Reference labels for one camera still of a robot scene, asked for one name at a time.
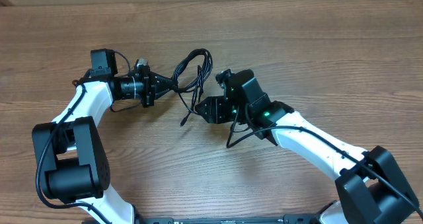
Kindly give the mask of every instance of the white robotic arm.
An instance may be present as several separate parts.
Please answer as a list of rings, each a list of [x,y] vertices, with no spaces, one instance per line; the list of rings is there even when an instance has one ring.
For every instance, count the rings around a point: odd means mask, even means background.
[[[70,115],[65,122],[73,122],[77,118],[91,116],[93,117],[95,125],[98,126],[98,123],[100,122],[100,119],[106,109],[112,106],[112,92],[110,91],[110,87],[106,82],[93,81],[84,83],[84,86],[87,90],[87,94],[83,97],[76,109],[73,111],[72,115]],[[81,85],[79,85],[77,86],[75,96],[69,105],[67,105],[66,109],[59,116],[54,118],[52,122],[59,122],[66,115],[67,111],[76,103],[78,98],[81,96],[81,93],[83,93],[83,88]],[[73,149],[76,149],[76,144],[67,148],[68,151]],[[75,202],[85,202],[87,204],[91,204],[97,208],[111,223],[134,224],[134,207],[131,204],[125,202],[115,191],[111,184],[103,192],[103,196],[101,198],[83,198],[76,200]],[[84,209],[99,223],[104,223],[101,218],[91,209],[89,210],[87,207],[80,208]]]
[[[363,152],[366,150],[361,147],[355,147],[347,144],[328,133],[316,128],[313,124],[304,119],[297,111],[288,113],[276,122],[277,126],[298,126],[306,128],[319,134],[339,149],[346,151],[357,160],[364,158]],[[272,130],[272,135],[276,143],[283,148],[290,149],[311,164],[316,166],[330,179],[335,181],[340,176],[343,169],[351,169],[354,165],[349,159],[346,159],[340,153],[327,146],[315,136],[298,130]]]

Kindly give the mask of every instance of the wire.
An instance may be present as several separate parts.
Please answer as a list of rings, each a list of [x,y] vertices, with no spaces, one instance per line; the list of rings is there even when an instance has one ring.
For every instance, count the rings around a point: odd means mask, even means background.
[[[317,134],[317,133],[315,133],[311,130],[308,130],[306,128],[297,127],[297,126],[274,126],[274,127],[271,127],[271,128],[262,128],[260,130],[252,131],[252,132],[242,136],[238,140],[234,141],[232,144],[230,144],[230,145],[227,144],[226,147],[228,147],[228,148],[233,147],[236,144],[240,143],[241,141],[245,140],[246,138],[248,138],[252,135],[258,134],[258,133],[263,132],[263,131],[269,131],[269,130],[274,130],[274,129],[298,130],[300,132],[304,131],[305,133],[308,133],[308,134],[316,137],[317,139],[321,140],[323,143],[328,145],[330,148],[334,149],[337,153],[340,153],[341,155],[343,155],[344,157],[346,157],[350,161],[352,161],[352,162],[356,163],[357,165],[359,165],[360,167],[362,167],[370,175],[376,177],[379,181],[381,181],[384,185],[386,185],[386,187],[388,187],[392,192],[394,192],[396,195],[398,195],[399,197],[404,199],[417,212],[417,214],[423,220],[422,210],[420,210],[420,208],[417,205],[415,205],[407,196],[402,194],[399,190],[397,190],[394,186],[392,186],[392,184],[390,184],[388,181],[386,181],[382,176],[378,175],[375,171],[373,171],[369,167],[365,166],[362,162],[359,162],[357,159],[355,159],[354,157],[349,155],[346,151],[339,149],[337,146],[333,145],[331,142],[329,142],[328,140],[326,140],[325,138],[323,138],[319,134]]]
[[[50,207],[50,208],[54,208],[54,209],[67,209],[67,208],[71,208],[71,207],[86,207],[88,208],[88,210],[92,210],[96,215],[98,215],[98,217],[106,224],[112,224],[111,222],[109,222],[105,216],[103,216],[103,214],[96,208],[94,207],[92,204],[87,204],[87,203],[73,203],[73,204],[64,204],[64,205],[56,205],[56,204],[52,204],[50,203],[43,195],[42,191],[41,191],[41,185],[40,185],[40,177],[41,177],[41,170],[42,170],[42,165],[44,163],[44,159],[46,158],[46,153],[48,148],[50,147],[51,143],[52,143],[52,139],[57,135],[57,132],[59,131],[59,128],[61,127],[61,125],[64,123],[64,121],[66,121],[66,119],[73,113],[73,111],[76,109],[76,107],[78,106],[78,104],[82,101],[85,93],[87,92],[84,84],[81,84],[82,86],[82,93],[81,96],[79,96],[79,98],[77,99],[77,101],[72,105],[72,107],[67,111],[66,115],[56,124],[55,128],[53,129],[53,131],[51,132],[50,136],[47,138],[47,142],[44,146],[44,149],[41,153],[41,157],[40,157],[40,162],[38,163],[37,166],[37,171],[36,171],[36,176],[35,176],[35,187],[37,190],[37,194],[38,197],[40,198],[41,202],[43,204],[45,204],[46,206]]]
[[[141,105],[142,103],[143,103],[142,98],[140,98],[138,104],[133,105],[133,106],[129,106],[127,108],[119,109],[117,111],[115,109],[113,109],[113,104],[112,104],[112,105],[110,105],[110,111],[112,111],[112,112],[121,112],[121,111],[129,110],[129,109],[132,109],[132,108],[136,108],[139,105]]]
[[[184,70],[186,69],[186,67],[190,63],[190,61],[192,61],[195,57],[200,56],[200,55],[204,56],[204,61],[203,61],[203,66],[201,66],[201,67],[197,66],[197,77],[186,87],[179,88],[178,87],[179,76],[184,72]],[[185,122],[187,121],[190,114],[198,115],[198,113],[194,111],[194,106],[197,102],[201,101],[201,95],[204,92],[204,88],[203,88],[204,82],[209,77],[210,73],[212,72],[212,69],[213,69],[212,55],[210,54],[210,52],[208,50],[203,49],[203,48],[193,50],[175,68],[175,70],[173,72],[173,76],[172,76],[172,80],[173,80],[173,83],[174,83],[173,91],[178,93],[179,98],[184,103],[186,109],[188,109],[188,114],[185,116],[185,118],[180,123],[181,126],[183,126],[185,124]],[[182,93],[192,93],[191,107],[189,107],[187,105],[187,103],[185,103],[185,101],[184,101],[184,99],[181,95]]]
[[[238,132],[244,132],[244,131],[248,131],[248,130],[250,130],[250,128],[245,128],[244,130],[241,130],[241,131],[233,131],[233,133],[238,133]]]
[[[126,56],[124,56],[122,53],[120,53],[120,52],[118,52],[116,50],[113,50],[113,52],[116,53],[116,54],[118,54],[119,56],[122,56],[122,58],[124,58],[125,61],[126,61],[126,63],[128,64],[128,73],[126,75],[121,75],[119,77],[130,76],[130,74],[131,74],[131,64],[130,64],[130,61],[128,61],[128,59],[126,58]]]
[[[250,118],[250,114],[249,114],[249,106],[250,106],[249,103],[246,103],[245,104],[244,113],[245,113],[245,118],[247,119],[247,124],[249,125],[249,127],[253,128],[254,126],[252,124],[252,121],[251,121],[251,118]]]
[[[231,125],[231,132],[229,133],[229,137],[227,138],[227,141],[226,141],[226,148],[231,148],[232,146],[234,146],[234,145],[231,145],[230,142],[231,142],[231,138],[232,138],[232,135],[233,135],[233,131],[235,130],[235,126],[237,125],[237,122],[238,122],[238,114],[239,114],[239,105],[238,105],[238,108],[237,108],[237,113],[235,115],[235,119],[233,120],[233,123]]]

